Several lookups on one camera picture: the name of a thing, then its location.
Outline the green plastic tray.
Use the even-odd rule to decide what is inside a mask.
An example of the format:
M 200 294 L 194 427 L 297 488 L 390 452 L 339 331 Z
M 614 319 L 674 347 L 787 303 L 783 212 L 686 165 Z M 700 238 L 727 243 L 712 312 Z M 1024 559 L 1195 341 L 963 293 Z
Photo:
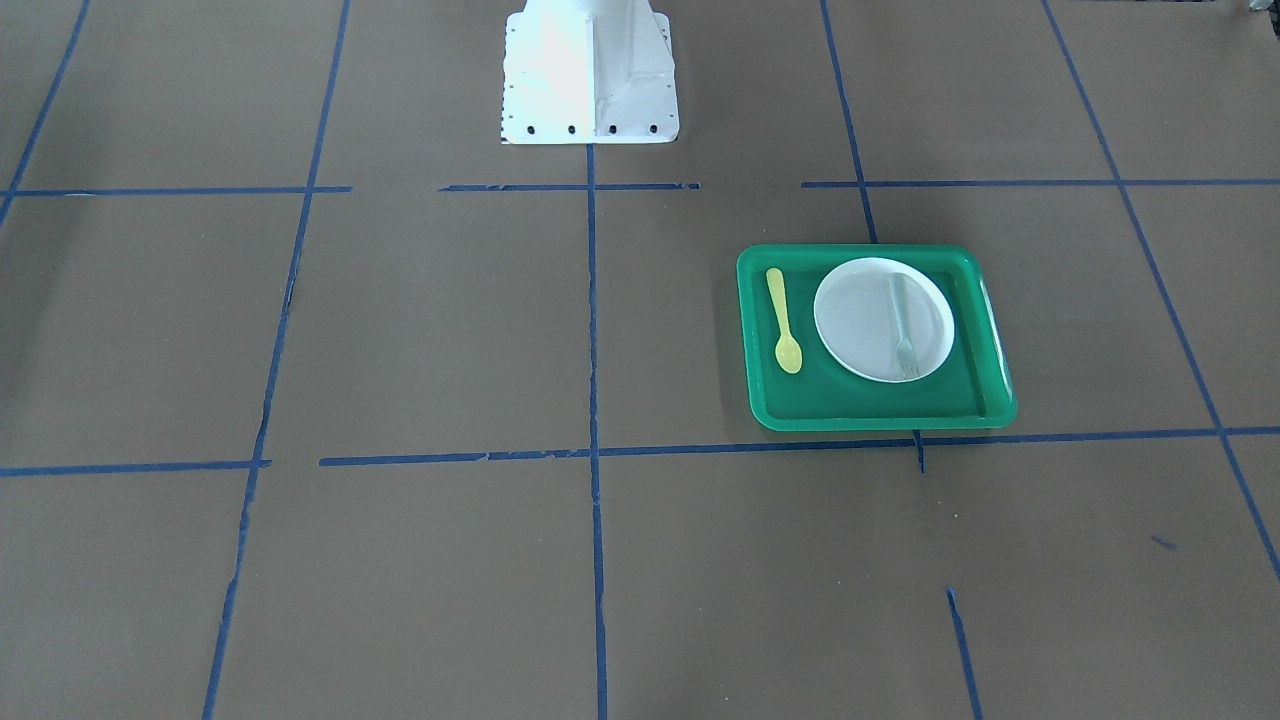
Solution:
M 822 279 L 859 258 L 888 258 L 916 268 L 948 300 L 957 323 L 948 360 L 922 380 L 890 384 L 840 366 L 817 332 L 813 304 Z M 777 324 L 765 270 L 786 284 L 790 325 L 803 369 L 790 375 L 774 360 Z M 737 283 L 748 395 L 756 420 L 778 432 L 956 430 L 1007 425 L 1018 401 L 984 273 L 968 250 L 951 245 L 763 243 L 741 252 Z

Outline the yellow plastic spoon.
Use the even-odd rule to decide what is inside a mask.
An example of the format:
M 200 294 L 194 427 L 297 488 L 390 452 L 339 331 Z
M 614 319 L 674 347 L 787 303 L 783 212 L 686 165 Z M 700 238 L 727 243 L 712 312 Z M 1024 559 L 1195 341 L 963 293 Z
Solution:
M 774 360 L 780 369 L 796 375 L 803 369 L 803 348 L 794 337 L 790 325 L 785 274 L 777 266 L 765 270 L 765 284 L 777 324 L 778 338 L 774 343 Z

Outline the white round plate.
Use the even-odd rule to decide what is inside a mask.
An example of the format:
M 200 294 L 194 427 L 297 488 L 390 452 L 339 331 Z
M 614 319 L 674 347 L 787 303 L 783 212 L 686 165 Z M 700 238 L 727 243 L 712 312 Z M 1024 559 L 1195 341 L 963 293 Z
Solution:
M 904 274 L 911 342 L 922 380 L 948 360 L 957 323 L 941 288 L 916 268 L 888 258 L 859 258 L 831 270 L 813 304 L 820 342 L 835 361 L 873 382 L 902 384 L 895 359 L 897 333 L 890 277 Z

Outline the pale grey plastic fork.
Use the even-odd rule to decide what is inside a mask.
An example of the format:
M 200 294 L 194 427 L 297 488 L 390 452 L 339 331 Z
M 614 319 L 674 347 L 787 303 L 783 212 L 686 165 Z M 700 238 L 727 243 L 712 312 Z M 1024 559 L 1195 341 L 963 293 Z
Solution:
M 910 336 L 906 277 L 893 273 L 890 277 L 890 300 L 897 333 L 895 359 L 904 380 L 915 380 L 919 374 L 916 354 Z

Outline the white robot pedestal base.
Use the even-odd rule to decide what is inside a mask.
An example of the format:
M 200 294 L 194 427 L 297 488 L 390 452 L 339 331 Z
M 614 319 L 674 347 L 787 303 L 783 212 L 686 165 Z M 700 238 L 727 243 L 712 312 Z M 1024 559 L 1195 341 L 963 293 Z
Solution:
M 649 1 L 527 1 L 504 26 L 500 141 L 671 143 L 669 18 Z

